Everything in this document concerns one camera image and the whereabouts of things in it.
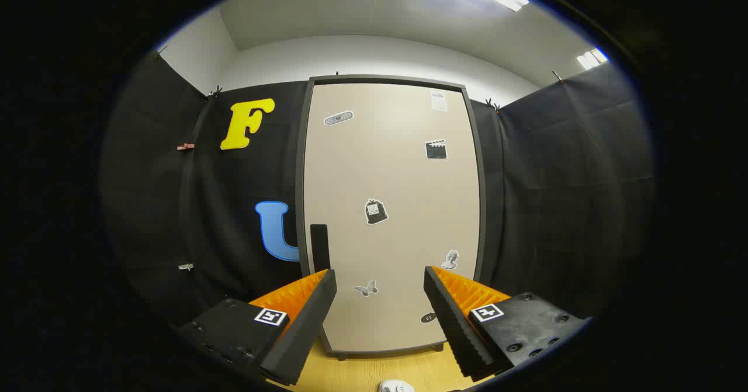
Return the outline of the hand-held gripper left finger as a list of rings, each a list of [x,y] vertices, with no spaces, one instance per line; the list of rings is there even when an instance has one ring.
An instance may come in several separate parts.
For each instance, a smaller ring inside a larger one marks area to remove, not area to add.
[[[336,293],[335,272],[325,269],[249,302],[225,298],[176,331],[233,373],[294,385]]]

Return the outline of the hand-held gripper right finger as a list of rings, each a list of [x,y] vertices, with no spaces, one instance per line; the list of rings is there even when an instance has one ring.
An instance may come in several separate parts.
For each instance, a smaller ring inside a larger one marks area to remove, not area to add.
[[[462,376],[474,382],[527,365],[588,325],[535,293],[508,296],[433,265],[423,290]]]

